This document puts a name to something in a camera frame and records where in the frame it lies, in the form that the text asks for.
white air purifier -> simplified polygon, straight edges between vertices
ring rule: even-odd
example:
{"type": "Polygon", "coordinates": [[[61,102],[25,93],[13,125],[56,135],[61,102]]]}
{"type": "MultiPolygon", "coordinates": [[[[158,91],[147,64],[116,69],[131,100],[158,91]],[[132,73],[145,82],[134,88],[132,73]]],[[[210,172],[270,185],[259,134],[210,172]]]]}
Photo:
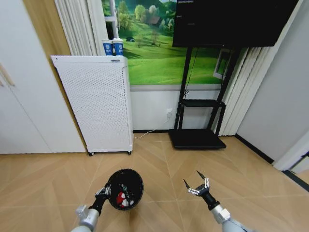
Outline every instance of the white air purifier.
{"type": "Polygon", "coordinates": [[[133,150],[127,58],[51,56],[89,155],[133,150]]]}

white curtain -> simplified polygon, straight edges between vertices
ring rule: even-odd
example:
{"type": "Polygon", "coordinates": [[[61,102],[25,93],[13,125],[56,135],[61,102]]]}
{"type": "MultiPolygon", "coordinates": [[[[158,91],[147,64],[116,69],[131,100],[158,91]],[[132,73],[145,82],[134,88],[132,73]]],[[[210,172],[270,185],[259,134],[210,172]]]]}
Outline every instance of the white curtain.
{"type": "Polygon", "coordinates": [[[242,51],[224,96],[225,115],[219,135],[235,135],[260,87],[302,0],[299,0],[290,19],[273,47],[250,48],[242,51]]]}
{"type": "Polygon", "coordinates": [[[71,55],[104,56],[108,39],[101,0],[55,0],[71,55]]]}

wall outlet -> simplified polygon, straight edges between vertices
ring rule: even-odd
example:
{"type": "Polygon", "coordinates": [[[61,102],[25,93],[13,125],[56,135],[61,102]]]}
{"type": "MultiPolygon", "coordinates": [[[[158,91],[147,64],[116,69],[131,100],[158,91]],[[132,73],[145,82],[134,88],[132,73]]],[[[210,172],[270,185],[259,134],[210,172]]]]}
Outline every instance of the wall outlet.
{"type": "Polygon", "coordinates": [[[167,115],[168,119],[170,119],[172,117],[172,111],[173,111],[172,108],[166,109],[166,115],[167,115]]]}

black tv screen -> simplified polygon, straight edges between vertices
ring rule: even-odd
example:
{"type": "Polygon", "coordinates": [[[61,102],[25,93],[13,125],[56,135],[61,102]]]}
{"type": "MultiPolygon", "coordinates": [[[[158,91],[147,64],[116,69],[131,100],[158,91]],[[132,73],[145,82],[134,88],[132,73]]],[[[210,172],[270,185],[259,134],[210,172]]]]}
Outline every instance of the black tv screen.
{"type": "Polygon", "coordinates": [[[273,46],[298,0],[177,0],[173,46],[273,46]]]}

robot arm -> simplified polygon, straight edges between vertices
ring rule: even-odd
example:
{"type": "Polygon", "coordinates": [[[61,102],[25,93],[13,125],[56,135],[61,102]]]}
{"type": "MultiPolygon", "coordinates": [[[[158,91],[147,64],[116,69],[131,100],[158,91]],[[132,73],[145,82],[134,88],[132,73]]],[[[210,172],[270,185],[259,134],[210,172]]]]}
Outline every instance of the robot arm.
{"type": "Polygon", "coordinates": [[[111,197],[111,185],[107,183],[95,194],[96,200],[87,208],[86,205],[80,205],[76,209],[76,213],[80,219],[78,227],[71,232],[93,232],[101,215],[104,202],[111,197]]]}
{"type": "Polygon", "coordinates": [[[206,178],[202,173],[197,171],[200,177],[204,179],[204,184],[198,186],[196,189],[190,188],[188,183],[184,180],[188,192],[194,194],[198,197],[202,197],[206,202],[208,209],[212,212],[214,218],[218,224],[222,224],[223,232],[253,232],[252,230],[247,229],[241,223],[231,218],[231,214],[225,208],[223,208],[220,202],[209,193],[209,179],[206,178]]]}

